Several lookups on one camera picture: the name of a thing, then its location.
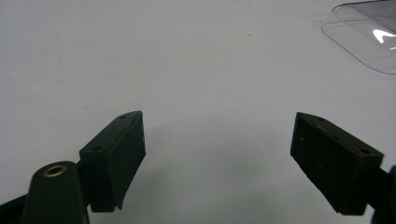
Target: small hole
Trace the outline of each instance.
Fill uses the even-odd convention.
[[[370,154],[370,151],[365,148],[360,148],[361,152],[364,154]]]
[[[100,151],[100,150],[102,150],[102,147],[93,147],[92,148],[92,151]]]
[[[44,172],[45,177],[55,177],[57,175],[61,175],[66,171],[67,167],[64,165],[56,165],[50,167],[48,170]]]

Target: clear plastic piece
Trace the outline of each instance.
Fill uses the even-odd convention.
[[[336,7],[322,31],[370,68],[396,75],[396,1]]]

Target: white table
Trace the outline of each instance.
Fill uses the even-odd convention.
[[[295,113],[396,164],[396,77],[324,35],[348,1],[0,1],[0,203],[142,110],[148,155],[99,223],[369,223],[342,217],[290,156]]]

